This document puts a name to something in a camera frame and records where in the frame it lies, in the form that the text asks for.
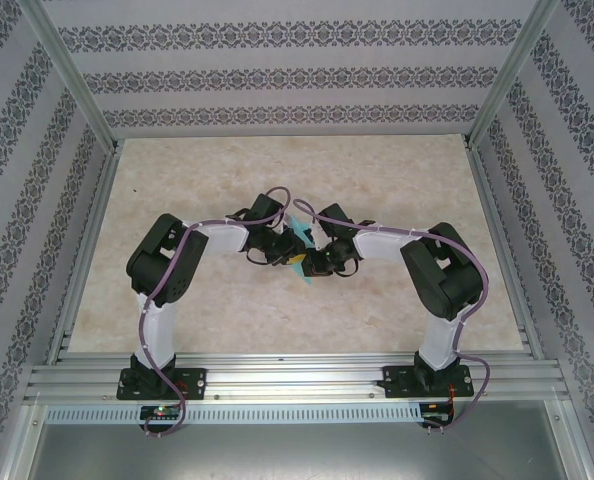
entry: robotic arm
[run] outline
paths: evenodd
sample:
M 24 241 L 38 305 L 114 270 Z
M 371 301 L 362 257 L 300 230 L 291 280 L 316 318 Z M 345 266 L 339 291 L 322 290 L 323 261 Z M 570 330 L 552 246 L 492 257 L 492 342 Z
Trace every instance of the robotic arm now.
M 279 202 L 262 194 L 250 209 L 240 210 L 227 218 L 234 222 L 259 220 L 281 208 Z M 352 223 L 337 204 L 323 210 L 320 216 Z M 372 258 L 406 265 L 419 298 L 428 310 L 426 333 L 415 354 L 414 366 L 397 367 L 400 370 L 393 376 L 398 378 L 390 376 L 378 384 L 385 388 L 387 397 L 436 397 L 445 396 L 449 384 L 452 386 L 469 375 L 467 367 L 459 366 L 455 348 L 460 322 L 477 302 L 483 288 L 482 278 L 472 262 L 455 248 L 427 238 L 379 231 L 379 228 L 357 230 L 323 220 L 319 223 L 331 239 L 319 250 L 307 247 L 286 225 L 280 231 L 269 224 L 200 225 L 190 233 L 168 281 L 154 297 L 154 305 L 146 312 L 143 330 L 156 367 L 176 385 L 180 382 L 185 387 L 187 399 L 203 399 L 206 371 L 175 368 L 172 345 L 175 302 L 188 289 L 202 255 L 226 252 L 245 252 L 248 255 L 251 249 L 263 252 L 269 265 L 285 265 L 300 259 L 307 277 L 349 276 L 345 273 L 349 261 L 355 264 L 356 272 L 359 262 Z M 371 221 L 359 225 L 379 227 Z M 168 268 L 170 255 L 167 253 L 177 249 L 186 228 L 188 226 L 174 216 L 162 215 L 131 256 L 126 270 L 142 308 L 146 296 L 154 291 Z M 467 248 L 455 229 L 447 223 L 440 223 L 428 232 Z M 448 264 L 440 266 L 438 261 Z M 389 375 L 386 373 L 388 368 L 384 368 L 385 375 Z M 171 393 L 151 368 L 140 345 L 131 357 L 131 368 L 122 371 L 117 398 L 176 398 Z M 472 385 L 467 385 L 460 393 L 461 396 L 472 396 Z

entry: beige stone surface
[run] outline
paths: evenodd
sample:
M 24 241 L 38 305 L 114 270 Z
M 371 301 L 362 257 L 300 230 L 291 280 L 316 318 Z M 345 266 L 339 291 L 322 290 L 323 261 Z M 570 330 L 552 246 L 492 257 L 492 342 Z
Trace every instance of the beige stone surface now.
M 71 351 L 135 349 L 138 308 L 125 265 L 161 213 L 223 218 L 275 185 L 318 210 L 338 202 L 355 221 L 452 223 L 491 282 L 462 348 L 521 348 L 468 160 L 453 135 L 127 140 Z M 207 257 L 178 307 L 180 352 L 414 351 L 426 323 L 405 268 L 378 260 L 362 262 L 351 278 L 308 285 L 289 267 L 256 266 L 240 254 Z

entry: enclosure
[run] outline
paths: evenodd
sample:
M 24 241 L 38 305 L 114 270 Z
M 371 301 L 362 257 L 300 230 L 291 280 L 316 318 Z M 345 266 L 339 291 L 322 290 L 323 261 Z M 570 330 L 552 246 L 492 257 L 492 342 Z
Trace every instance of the enclosure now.
M 485 265 L 459 427 L 385 394 L 426 327 L 405 268 L 229 254 L 178 306 L 203 399 L 144 438 L 131 252 L 275 185 Z M 0 478 L 126 472 L 594 478 L 594 1 L 0 0 Z

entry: black mounting plate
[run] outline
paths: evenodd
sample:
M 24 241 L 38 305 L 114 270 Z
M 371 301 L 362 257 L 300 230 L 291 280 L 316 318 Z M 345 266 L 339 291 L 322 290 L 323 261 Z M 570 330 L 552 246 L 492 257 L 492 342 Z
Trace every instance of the black mounting plate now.
M 153 396 L 152 392 L 135 391 L 127 388 L 124 383 L 134 374 L 131 368 L 124 368 L 119 376 L 117 387 L 117 400 L 178 400 L 177 395 L 170 388 L 160 397 Z M 173 383 L 180 387 L 185 385 L 188 388 L 181 388 L 186 400 L 203 400 L 206 391 L 206 369 L 205 368 L 175 368 L 173 371 Z
M 426 391 L 415 378 L 413 365 L 387 366 L 382 369 L 384 380 L 377 382 L 384 389 L 386 398 L 447 397 L 448 384 Z M 470 369 L 466 365 L 455 367 L 449 384 L 455 389 L 455 397 L 472 397 L 475 394 Z

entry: wall with ornamental pattern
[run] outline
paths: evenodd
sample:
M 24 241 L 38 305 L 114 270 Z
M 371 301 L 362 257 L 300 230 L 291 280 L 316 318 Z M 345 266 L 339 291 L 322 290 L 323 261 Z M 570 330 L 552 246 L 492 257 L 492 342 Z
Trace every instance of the wall with ornamental pattern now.
M 44 2 L 119 137 L 465 133 L 533 4 Z
M 558 5 L 479 153 L 594 459 L 594 1 Z
M 105 154 L 17 4 L 0 0 L 0 458 L 45 361 Z

